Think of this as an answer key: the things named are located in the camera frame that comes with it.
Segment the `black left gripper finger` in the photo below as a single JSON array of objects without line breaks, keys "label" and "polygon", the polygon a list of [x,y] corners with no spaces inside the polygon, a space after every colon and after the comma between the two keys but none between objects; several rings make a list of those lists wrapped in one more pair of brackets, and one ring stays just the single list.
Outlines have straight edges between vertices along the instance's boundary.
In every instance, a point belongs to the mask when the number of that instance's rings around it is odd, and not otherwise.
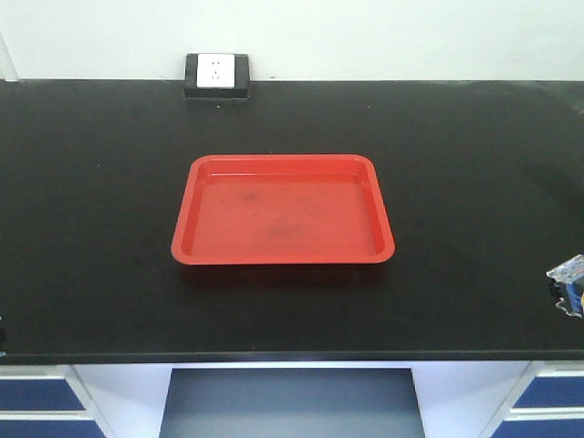
[{"label": "black left gripper finger", "polygon": [[6,342],[6,331],[5,331],[4,317],[1,316],[0,317],[0,357],[4,357],[6,355],[5,342]]}]

